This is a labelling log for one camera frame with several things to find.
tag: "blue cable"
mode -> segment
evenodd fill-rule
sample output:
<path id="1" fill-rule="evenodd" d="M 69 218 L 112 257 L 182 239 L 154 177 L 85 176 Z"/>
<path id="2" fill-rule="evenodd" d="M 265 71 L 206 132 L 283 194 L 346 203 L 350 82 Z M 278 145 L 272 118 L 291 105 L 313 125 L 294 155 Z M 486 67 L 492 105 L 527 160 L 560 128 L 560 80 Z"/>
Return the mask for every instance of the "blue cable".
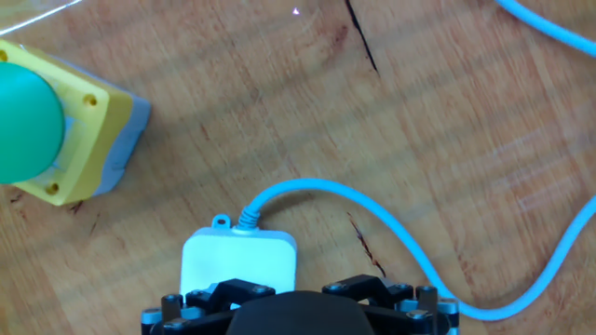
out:
<path id="1" fill-rule="evenodd" d="M 530 9 L 520 5 L 515 0 L 495 0 L 502 8 L 508 11 L 511 15 L 524 21 L 528 25 L 536 28 L 560 42 L 565 43 L 569 47 L 574 47 L 596 58 L 596 43 L 589 39 L 570 32 L 563 27 L 560 27 L 549 20 L 546 20 Z"/>
<path id="2" fill-rule="evenodd" d="M 318 179 L 301 179 L 294 181 L 284 181 L 277 185 L 270 187 L 259 194 L 244 210 L 240 219 L 238 220 L 238 228 L 240 229 L 256 229 L 257 221 L 260 217 L 261 208 L 271 199 L 294 191 L 315 190 L 326 191 L 333 194 L 338 194 L 346 197 L 364 208 L 367 208 L 372 214 L 376 215 L 382 222 L 384 222 L 394 233 L 398 236 L 401 242 L 412 253 L 413 257 L 418 261 L 420 267 L 427 275 L 428 279 L 434 287 L 439 291 L 439 294 L 445 298 L 456 298 L 453 293 L 440 280 L 437 270 L 432 266 L 430 259 L 425 252 L 420 248 L 418 243 L 408 233 L 408 231 L 397 221 L 391 213 L 377 204 L 370 197 L 344 186 L 334 181 L 325 181 Z M 576 218 L 571 222 L 569 228 L 563 235 L 561 242 L 555 249 L 554 254 L 550 258 L 547 267 L 538 277 L 535 283 L 525 292 L 521 297 L 511 304 L 493 309 L 486 310 L 470 306 L 466 303 L 460 302 L 460 312 L 463 315 L 482 321 L 497 321 L 514 316 L 521 312 L 528 305 L 530 305 L 550 284 L 554 276 L 561 268 L 569 249 L 574 244 L 577 236 L 581 230 L 586 226 L 589 219 L 596 212 L 596 197 L 592 198 L 577 214 Z"/>

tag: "table surface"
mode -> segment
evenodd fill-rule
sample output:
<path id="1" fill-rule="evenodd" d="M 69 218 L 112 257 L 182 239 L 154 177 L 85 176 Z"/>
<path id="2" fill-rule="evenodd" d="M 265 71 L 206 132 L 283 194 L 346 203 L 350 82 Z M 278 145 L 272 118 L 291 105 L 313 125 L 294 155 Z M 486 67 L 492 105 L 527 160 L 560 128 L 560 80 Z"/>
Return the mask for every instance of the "table surface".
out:
<path id="1" fill-rule="evenodd" d="M 523 3 L 596 39 L 594 1 Z M 139 333 L 141 309 L 178 289 L 194 231 L 303 177 L 377 200 L 453 293 L 495 308 L 529 288 L 596 193 L 596 61 L 492 0 L 84 0 L 3 38 L 154 109 L 113 192 L 54 208 L 0 189 L 0 333 Z M 284 197 L 262 226 L 296 238 L 298 288 L 427 282 L 337 196 Z M 594 238 L 588 226 L 521 315 L 464 318 L 463 334 L 591 334 Z"/>

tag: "white junction box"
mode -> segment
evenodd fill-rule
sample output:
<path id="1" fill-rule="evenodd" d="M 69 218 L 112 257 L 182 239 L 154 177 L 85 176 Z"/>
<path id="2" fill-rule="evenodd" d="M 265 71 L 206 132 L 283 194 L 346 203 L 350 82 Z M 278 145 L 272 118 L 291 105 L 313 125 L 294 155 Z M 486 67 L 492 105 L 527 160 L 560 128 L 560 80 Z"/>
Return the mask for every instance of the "white junction box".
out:
<path id="1" fill-rule="evenodd" d="M 184 244 L 180 293 L 213 290 L 212 284 L 241 279 L 269 286 L 277 293 L 296 286 L 297 247 L 285 232 L 242 230 L 218 215 Z"/>

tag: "green button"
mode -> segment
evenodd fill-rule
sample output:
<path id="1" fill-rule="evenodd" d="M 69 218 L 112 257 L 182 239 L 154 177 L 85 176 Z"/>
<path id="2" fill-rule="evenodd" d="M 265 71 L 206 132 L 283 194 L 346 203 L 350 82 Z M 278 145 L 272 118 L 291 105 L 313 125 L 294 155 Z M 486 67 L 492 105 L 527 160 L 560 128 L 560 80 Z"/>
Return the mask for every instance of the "green button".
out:
<path id="1" fill-rule="evenodd" d="M 0 183 L 27 181 L 49 168 L 64 139 L 64 113 L 52 87 L 0 61 Z"/>

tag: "black mechanical part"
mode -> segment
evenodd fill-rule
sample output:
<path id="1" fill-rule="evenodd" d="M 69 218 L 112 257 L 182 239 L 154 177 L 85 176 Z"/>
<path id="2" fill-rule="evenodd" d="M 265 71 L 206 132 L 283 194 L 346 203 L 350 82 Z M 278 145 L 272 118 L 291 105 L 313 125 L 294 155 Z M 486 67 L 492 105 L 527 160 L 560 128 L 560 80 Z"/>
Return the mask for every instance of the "black mechanical part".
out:
<path id="1" fill-rule="evenodd" d="M 431 334 L 437 333 L 437 303 L 439 302 L 439 293 L 437 288 L 423 286 L 416 288 L 416 299 L 418 300 L 418 310 L 427 311 L 432 318 Z"/>
<path id="2" fill-rule="evenodd" d="M 184 297 L 182 294 L 168 294 L 161 298 L 161 314 L 164 322 L 183 317 L 182 308 Z"/>
<path id="3" fill-rule="evenodd" d="M 411 286 L 387 287 L 383 281 L 372 275 L 357 275 L 346 280 L 331 283 L 323 288 L 323 293 L 353 299 L 356 302 L 368 300 L 370 305 L 394 308 L 397 302 L 411 299 Z"/>
<path id="4" fill-rule="evenodd" d="M 231 279 L 219 283 L 212 294 L 196 290 L 186 294 L 186 304 L 200 308 L 205 311 L 205 314 L 210 315 L 229 311 L 233 303 L 242 305 L 244 302 L 275 294 L 276 291 L 273 288 Z"/>
<path id="5" fill-rule="evenodd" d="M 331 283 L 322 293 L 276 295 L 267 286 L 233 279 L 213 293 L 188 293 L 186 305 L 171 296 L 164 297 L 161 309 L 143 311 L 142 335 L 459 334 L 457 301 L 439 300 L 435 288 L 414 290 L 370 275 Z M 369 305 L 359 303 L 367 300 Z M 239 308 L 231 310 L 232 304 Z"/>
<path id="6" fill-rule="evenodd" d="M 296 291 L 247 302 L 237 310 L 226 334 L 374 335 L 374 330 L 357 302 Z"/>

